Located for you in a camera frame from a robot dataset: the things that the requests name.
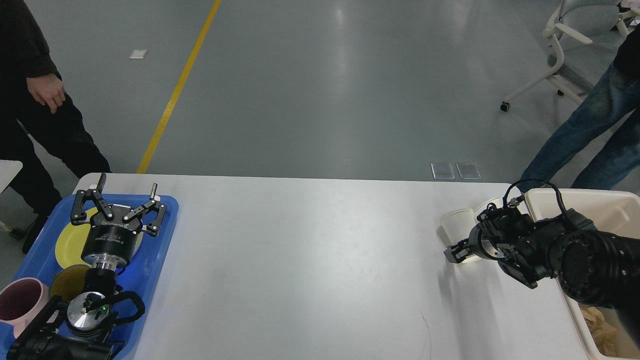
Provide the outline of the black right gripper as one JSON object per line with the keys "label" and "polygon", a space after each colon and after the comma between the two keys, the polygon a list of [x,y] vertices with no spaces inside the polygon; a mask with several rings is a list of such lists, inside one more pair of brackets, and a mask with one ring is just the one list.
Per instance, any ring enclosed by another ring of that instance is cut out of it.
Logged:
{"label": "black right gripper", "polygon": [[462,264],[473,254],[487,260],[505,259],[505,254],[498,247],[502,235],[502,231],[493,225],[478,222],[471,228],[468,239],[451,244],[443,255],[450,264]]}

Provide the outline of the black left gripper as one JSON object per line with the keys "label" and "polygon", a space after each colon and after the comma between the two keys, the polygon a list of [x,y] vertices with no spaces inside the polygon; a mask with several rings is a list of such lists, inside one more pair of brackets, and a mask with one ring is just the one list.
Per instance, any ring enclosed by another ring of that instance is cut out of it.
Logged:
{"label": "black left gripper", "polygon": [[[70,222],[74,226],[87,224],[89,226],[80,259],[93,268],[126,268],[130,265],[131,252],[134,245],[134,235],[128,224],[139,221],[133,231],[146,233],[157,237],[162,227],[167,211],[167,205],[157,195],[157,183],[153,183],[149,199],[134,209],[119,203],[107,203],[102,190],[106,183],[106,173],[90,189],[78,190],[71,207]],[[84,204],[94,203],[96,212],[88,217]],[[146,222],[144,218],[155,213],[153,220]]]}

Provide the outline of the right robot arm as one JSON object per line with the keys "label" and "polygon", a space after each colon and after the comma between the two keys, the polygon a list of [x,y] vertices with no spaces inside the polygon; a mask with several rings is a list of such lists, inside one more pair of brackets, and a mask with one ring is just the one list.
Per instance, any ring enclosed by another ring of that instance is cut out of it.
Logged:
{"label": "right robot arm", "polygon": [[538,280],[558,279],[569,298],[586,306],[617,312],[621,325],[639,344],[640,245],[636,238],[598,230],[594,222],[566,208],[551,185],[560,214],[534,221],[518,210],[524,196],[489,203],[468,237],[444,250],[446,260],[461,264],[469,256],[496,261],[508,276],[530,289]]}

